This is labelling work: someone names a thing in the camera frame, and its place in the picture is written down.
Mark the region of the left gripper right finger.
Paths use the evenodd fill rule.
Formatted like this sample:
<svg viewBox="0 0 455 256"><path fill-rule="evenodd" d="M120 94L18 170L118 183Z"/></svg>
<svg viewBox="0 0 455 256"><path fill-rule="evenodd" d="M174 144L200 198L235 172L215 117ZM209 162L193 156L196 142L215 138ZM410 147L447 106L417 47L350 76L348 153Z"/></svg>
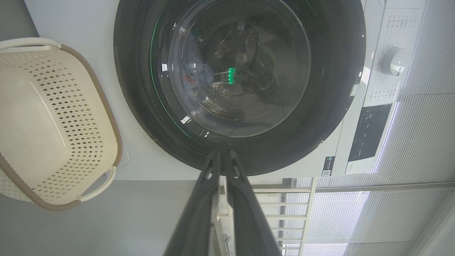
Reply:
<svg viewBox="0 0 455 256"><path fill-rule="evenodd" d="M233 210L237 256L281 256L277 241L234 151L225 152L226 197Z"/></svg>

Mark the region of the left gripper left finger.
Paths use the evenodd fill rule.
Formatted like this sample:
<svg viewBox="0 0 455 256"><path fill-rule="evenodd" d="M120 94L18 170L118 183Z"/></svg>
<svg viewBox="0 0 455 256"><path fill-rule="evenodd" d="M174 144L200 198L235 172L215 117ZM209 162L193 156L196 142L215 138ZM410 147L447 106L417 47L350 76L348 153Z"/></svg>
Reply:
<svg viewBox="0 0 455 256"><path fill-rule="evenodd" d="M208 256L219 201L220 152L211 152L189 196L164 256Z"/></svg>

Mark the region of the blue bear-print garment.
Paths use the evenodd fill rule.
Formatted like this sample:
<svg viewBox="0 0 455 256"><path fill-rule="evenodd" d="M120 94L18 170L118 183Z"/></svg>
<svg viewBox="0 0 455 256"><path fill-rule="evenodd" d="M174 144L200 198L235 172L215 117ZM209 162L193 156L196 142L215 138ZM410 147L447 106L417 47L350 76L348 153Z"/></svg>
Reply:
<svg viewBox="0 0 455 256"><path fill-rule="evenodd" d="M214 80L214 71L194 52L186 53L181 68L184 93L192 101L203 102L206 98L203 89L207 89Z"/></svg>

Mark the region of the black round glass washer door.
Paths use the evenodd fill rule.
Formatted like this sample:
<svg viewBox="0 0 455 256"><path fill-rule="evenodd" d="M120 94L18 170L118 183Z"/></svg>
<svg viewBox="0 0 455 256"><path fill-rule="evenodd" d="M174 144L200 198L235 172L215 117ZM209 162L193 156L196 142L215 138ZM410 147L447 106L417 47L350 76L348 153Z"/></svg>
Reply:
<svg viewBox="0 0 455 256"><path fill-rule="evenodd" d="M133 115L169 155L197 170L237 153L247 175L281 170L339 125L360 82L360 0L119 0L119 83ZM194 52L214 71L203 102L183 91Z"/></svg>

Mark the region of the cream perforated laundry basket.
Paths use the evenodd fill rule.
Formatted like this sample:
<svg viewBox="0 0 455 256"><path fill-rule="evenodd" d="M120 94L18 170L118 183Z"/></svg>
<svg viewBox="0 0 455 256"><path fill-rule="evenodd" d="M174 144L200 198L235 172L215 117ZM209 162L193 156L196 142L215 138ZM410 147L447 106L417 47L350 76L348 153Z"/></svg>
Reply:
<svg viewBox="0 0 455 256"><path fill-rule="evenodd" d="M112 109L75 49L0 42L0 194L68 210L105 191L123 152Z"/></svg>

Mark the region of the white front-load washing machine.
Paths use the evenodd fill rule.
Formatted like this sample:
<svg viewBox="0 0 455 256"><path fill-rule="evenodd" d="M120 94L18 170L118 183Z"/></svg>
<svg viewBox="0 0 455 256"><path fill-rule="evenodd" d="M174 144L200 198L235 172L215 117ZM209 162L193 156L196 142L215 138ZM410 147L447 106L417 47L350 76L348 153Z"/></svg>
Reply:
<svg viewBox="0 0 455 256"><path fill-rule="evenodd" d="M375 175L385 163L391 133L402 106L398 100L405 88L412 63L411 50L421 31L428 0L360 0L367 39L365 65L355 97L346 117L320 145L303 159L268 174L265 178L306 178L322 175L325 157L335 156L331 176ZM146 135L124 98L114 68L114 27L119 0L25 0L41 37L69 45L83 55L94 69L120 128L123 154L116 180L195 180L200 171L169 155ZM385 75L381 60L394 47L408 50L405 72ZM348 161L362 107L392 104L384 132L374 157Z"/></svg>

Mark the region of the white metal rack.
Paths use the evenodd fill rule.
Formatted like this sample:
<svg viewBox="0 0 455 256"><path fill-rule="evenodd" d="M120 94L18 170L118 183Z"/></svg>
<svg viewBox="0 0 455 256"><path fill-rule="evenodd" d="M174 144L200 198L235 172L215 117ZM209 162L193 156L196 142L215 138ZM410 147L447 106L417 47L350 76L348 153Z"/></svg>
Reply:
<svg viewBox="0 0 455 256"><path fill-rule="evenodd" d="M236 256L234 210L228 203L225 185L223 178L216 212L214 250L216 256ZM280 254L303 256L317 178L262 178L252 180L252 187Z"/></svg>

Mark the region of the small QR code sticker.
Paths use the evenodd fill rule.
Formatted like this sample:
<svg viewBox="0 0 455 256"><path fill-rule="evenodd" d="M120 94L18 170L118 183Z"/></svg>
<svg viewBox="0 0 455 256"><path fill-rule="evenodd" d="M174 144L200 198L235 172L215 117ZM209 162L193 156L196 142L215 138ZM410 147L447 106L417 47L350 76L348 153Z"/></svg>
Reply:
<svg viewBox="0 0 455 256"><path fill-rule="evenodd" d="M325 157L322 177L331 176L334 166L335 156Z"/></svg>

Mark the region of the black washer display panel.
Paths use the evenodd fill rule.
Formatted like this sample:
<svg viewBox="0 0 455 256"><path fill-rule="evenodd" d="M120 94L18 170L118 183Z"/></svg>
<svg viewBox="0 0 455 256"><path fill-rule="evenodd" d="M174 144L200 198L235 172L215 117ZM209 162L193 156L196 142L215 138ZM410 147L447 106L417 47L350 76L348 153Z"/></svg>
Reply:
<svg viewBox="0 0 455 256"><path fill-rule="evenodd" d="M362 107L348 161L374 157L392 104Z"/></svg>

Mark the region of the silver washer control knob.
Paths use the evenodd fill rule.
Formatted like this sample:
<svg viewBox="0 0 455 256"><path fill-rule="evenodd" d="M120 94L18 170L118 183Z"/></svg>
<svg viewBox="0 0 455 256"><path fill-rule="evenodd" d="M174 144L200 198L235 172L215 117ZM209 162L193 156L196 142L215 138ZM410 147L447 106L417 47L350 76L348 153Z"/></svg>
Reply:
<svg viewBox="0 0 455 256"><path fill-rule="evenodd" d="M389 49L381 60L381 71L385 75L399 76L405 72L408 61L406 48L394 47Z"/></svg>

